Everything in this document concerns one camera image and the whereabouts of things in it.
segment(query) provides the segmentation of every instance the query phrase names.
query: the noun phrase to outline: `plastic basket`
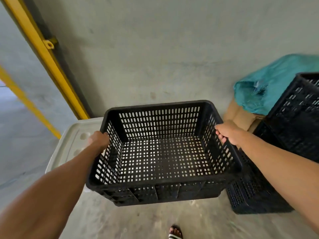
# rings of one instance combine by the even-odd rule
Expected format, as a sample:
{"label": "plastic basket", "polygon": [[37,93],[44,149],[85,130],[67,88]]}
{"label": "plastic basket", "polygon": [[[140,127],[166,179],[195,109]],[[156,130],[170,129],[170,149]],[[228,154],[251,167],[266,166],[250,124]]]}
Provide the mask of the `plastic basket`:
{"label": "plastic basket", "polygon": [[101,126],[110,145],[86,185],[117,206],[217,197],[243,171],[218,123],[209,101],[112,108]]}
{"label": "plastic basket", "polygon": [[[254,134],[267,143],[280,147],[281,143],[270,128],[261,122]],[[240,156],[251,171],[227,187],[227,195],[232,209],[237,214],[282,213],[293,208],[273,188],[257,166],[240,150]]]}
{"label": "plastic basket", "polygon": [[319,73],[299,73],[266,116],[288,151],[319,162]]}

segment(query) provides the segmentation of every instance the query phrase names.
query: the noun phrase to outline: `cardboard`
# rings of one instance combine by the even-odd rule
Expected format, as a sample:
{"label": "cardboard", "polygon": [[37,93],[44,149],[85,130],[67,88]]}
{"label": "cardboard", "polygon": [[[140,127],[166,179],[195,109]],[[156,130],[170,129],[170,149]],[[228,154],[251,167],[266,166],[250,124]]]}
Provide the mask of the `cardboard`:
{"label": "cardboard", "polygon": [[232,120],[238,127],[245,131],[253,132],[264,115],[250,113],[239,106],[235,99],[230,102],[223,120]]}

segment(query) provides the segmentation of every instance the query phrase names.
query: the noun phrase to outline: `empty black crate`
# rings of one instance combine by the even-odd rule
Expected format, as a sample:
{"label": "empty black crate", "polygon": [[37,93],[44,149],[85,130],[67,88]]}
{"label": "empty black crate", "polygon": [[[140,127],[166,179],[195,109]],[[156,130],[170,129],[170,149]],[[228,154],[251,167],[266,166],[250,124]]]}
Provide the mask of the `empty black crate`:
{"label": "empty black crate", "polygon": [[299,73],[266,116],[288,151],[319,162],[319,73]]}
{"label": "empty black crate", "polygon": [[[283,148],[270,128],[261,122],[254,134],[267,143]],[[257,166],[240,150],[240,156],[250,167],[250,172],[227,187],[232,209],[237,214],[291,212],[293,208],[266,180]]]}
{"label": "empty black crate", "polygon": [[86,185],[117,206],[217,197],[243,169],[218,123],[209,101],[112,108],[101,126],[110,145]]}

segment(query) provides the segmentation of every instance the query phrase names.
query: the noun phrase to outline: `yellow pole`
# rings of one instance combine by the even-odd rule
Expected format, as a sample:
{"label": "yellow pole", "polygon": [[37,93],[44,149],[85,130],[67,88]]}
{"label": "yellow pole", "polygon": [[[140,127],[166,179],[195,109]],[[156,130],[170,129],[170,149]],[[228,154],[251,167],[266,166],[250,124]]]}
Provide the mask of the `yellow pole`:
{"label": "yellow pole", "polygon": [[83,104],[74,92],[70,82],[50,50],[51,47],[48,47],[47,40],[44,39],[24,2],[22,0],[4,0],[4,2],[11,10],[29,41],[37,50],[46,68],[52,74],[51,77],[54,79],[54,83],[59,85],[58,88],[74,111],[75,116],[80,119],[89,119],[90,117],[84,109]]}
{"label": "yellow pole", "polygon": [[32,101],[28,99],[25,93],[15,84],[8,73],[0,66],[0,79],[5,85],[21,100],[21,102],[56,136],[61,138],[60,132],[54,128],[50,122],[44,117],[42,112],[36,108]]}

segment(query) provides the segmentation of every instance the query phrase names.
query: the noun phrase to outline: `black slipper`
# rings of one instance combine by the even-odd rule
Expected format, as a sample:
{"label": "black slipper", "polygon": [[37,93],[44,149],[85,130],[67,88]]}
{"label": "black slipper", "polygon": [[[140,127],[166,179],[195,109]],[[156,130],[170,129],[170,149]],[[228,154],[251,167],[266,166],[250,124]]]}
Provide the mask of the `black slipper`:
{"label": "black slipper", "polygon": [[174,234],[169,234],[168,235],[168,239],[183,239],[183,233],[181,232],[181,228],[178,226],[178,225],[172,225],[170,227],[170,229],[173,228],[173,229],[177,229],[179,231],[179,233],[181,234],[181,237],[179,236],[176,236]]}

